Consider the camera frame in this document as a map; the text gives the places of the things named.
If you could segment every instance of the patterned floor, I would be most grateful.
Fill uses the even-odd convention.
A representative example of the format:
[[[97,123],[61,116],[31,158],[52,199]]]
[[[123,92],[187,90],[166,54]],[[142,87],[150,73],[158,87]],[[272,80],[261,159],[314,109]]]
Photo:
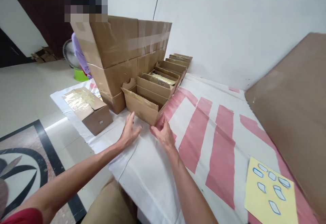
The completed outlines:
[[[0,138],[0,218],[64,170],[39,120]],[[76,223],[85,214],[75,195],[51,223]]]

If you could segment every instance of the marble floor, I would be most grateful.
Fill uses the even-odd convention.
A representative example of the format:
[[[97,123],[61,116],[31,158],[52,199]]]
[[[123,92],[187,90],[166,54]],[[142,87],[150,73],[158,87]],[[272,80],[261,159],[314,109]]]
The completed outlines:
[[[65,169],[93,155],[50,98],[50,94],[78,83],[73,74],[65,60],[1,68],[0,138],[39,120]],[[86,211],[110,176],[104,168],[78,192]]]

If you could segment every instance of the white wall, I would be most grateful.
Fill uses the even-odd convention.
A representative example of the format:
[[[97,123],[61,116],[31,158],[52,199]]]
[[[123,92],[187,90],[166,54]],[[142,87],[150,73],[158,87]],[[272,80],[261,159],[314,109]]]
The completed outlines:
[[[152,19],[156,0],[108,0],[108,13]],[[309,32],[326,33],[326,0],[159,0],[172,22],[169,53],[193,56],[189,72],[248,89]]]
[[[27,57],[47,46],[18,0],[0,0],[0,28]]]

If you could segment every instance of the human hand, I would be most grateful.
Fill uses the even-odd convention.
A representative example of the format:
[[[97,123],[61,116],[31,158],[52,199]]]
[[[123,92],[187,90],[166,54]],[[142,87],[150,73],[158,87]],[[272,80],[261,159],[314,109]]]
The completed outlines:
[[[142,126],[138,126],[135,129],[133,128],[134,117],[135,112],[132,112],[127,116],[125,127],[123,128],[121,137],[119,139],[119,141],[124,145],[124,147],[128,147],[130,144],[132,144],[142,130]]]
[[[165,150],[169,150],[174,148],[174,137],[173,132],[170,128],[169,122],[167,122],[167,119],[164,117],[163,119],[163,129],[159,131],[156,127],[152,126],[151,129],[157,139],[160,141],[160,143],[163,145]]]

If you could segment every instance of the yellow card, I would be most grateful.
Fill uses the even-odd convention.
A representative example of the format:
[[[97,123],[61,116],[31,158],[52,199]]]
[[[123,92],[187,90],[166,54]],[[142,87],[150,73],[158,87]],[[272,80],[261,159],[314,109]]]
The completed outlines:
[[[298,224],[294,184],[250,157],[244,207],[262,224]]]

